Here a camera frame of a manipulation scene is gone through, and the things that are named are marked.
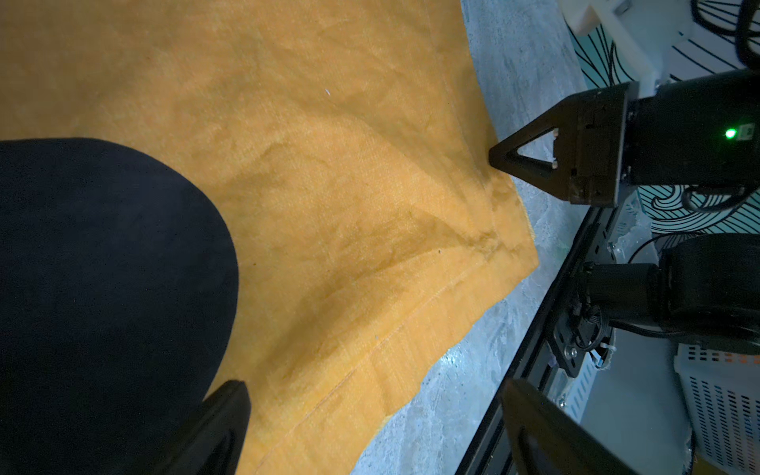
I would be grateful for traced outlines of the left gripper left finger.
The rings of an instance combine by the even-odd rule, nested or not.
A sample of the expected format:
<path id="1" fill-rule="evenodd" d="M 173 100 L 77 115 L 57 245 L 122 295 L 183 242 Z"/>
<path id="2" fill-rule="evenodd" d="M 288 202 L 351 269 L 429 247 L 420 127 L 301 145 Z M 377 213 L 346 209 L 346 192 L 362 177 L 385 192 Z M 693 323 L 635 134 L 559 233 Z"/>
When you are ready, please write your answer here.
<path id="1" fill-rule="evenodd" d="M 235 474 L 249 426 L 245 382 L 230 380 L 209 396 L 172 437 L 152 474 Z"/>

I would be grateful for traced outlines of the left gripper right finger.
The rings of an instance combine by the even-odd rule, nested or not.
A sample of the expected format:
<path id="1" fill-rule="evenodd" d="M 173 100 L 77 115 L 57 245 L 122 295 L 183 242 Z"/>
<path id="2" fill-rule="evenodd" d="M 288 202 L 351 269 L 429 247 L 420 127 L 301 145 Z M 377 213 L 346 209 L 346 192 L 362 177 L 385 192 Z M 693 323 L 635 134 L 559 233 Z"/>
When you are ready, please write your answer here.
<path id="1" fill-rule="evenodd" d="M 508 380 L 501 400 L 518 473 L 633 473 L 530 382 Z"/>

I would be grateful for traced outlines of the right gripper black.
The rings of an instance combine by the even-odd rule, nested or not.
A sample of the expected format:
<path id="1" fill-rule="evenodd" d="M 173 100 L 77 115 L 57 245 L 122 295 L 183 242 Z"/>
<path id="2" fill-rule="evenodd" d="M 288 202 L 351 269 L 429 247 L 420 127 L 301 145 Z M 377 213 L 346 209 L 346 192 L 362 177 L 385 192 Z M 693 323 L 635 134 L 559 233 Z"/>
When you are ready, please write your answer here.
<path id="1" fill-rule="evenodd" d="M 560 197 L 617 205 L 639 186 L 683 185 L 737 201 L 759 187 L 759 75 L 737 70 L 661 87 L 648 98 L 634 83 L 569 96 L 560 112 Z M 520 153 L 551 133 L 546 111 L 490 148 L 496 170 L 554 190 L 553 162 Z"/>

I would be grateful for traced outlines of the yellow pillowcase with print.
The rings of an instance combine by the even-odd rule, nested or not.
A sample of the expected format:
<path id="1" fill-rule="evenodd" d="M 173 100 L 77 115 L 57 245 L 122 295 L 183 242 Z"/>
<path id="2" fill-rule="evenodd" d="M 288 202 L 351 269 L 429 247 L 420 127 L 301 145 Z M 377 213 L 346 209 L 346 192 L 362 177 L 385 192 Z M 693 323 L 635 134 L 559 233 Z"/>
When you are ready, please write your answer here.
<path id="1" fill-rule="evenodd" d="M 5 1 L 1 455 L 346 474 L 538 266 L 456 1 Z"/>

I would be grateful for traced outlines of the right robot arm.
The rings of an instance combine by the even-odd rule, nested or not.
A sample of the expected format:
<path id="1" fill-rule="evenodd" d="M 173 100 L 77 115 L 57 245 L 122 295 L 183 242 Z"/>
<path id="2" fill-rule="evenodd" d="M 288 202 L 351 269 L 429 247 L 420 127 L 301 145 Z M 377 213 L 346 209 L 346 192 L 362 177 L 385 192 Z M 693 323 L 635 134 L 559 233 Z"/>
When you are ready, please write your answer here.
<path id="1" fill-rule="evenodd" d="M 742 69 L 662 86 L 571 95 L 498 142 L 490 166 L 560 200 L 615 208 L 642 186 L 680 185 L 682 206 L 734 210 L 759 188 L 759 75 Z M 759 350 L 759 239 L 690 236 L 658 264 L 593 265 L 570 315 L 722 352 Z"/>

